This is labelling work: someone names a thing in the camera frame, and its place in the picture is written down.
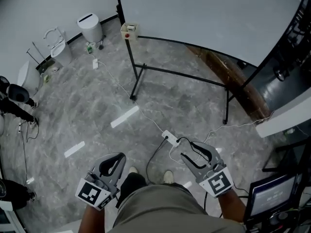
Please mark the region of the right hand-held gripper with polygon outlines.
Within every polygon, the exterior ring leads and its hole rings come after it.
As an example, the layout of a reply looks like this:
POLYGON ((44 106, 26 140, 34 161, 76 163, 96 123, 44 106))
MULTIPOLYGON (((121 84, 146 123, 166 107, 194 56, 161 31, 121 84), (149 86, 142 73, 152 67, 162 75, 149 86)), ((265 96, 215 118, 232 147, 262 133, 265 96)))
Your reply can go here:
POLYGON ((227 165, 223 166, 218 151, 213 146, 202 142, 191 142, 190 145, 206 158, 206 163, 198 166, 187 155, 181 154, 182 161, 196 177, 196 182, 214 198, 230 190, 233 180, 227 165))

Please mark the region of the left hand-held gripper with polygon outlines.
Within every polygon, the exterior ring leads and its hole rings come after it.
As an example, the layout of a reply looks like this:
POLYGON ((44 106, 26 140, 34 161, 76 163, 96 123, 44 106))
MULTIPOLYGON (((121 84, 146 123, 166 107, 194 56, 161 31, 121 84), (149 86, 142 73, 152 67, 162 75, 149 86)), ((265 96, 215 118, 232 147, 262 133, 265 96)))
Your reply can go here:
POLYGON ((116 184, 121 178, 126 163, 122 152, 100 157, 94 165, 94 173, 89 171, 78 184, 75 196, 98 211, 104 209, 119 193, 116 184))

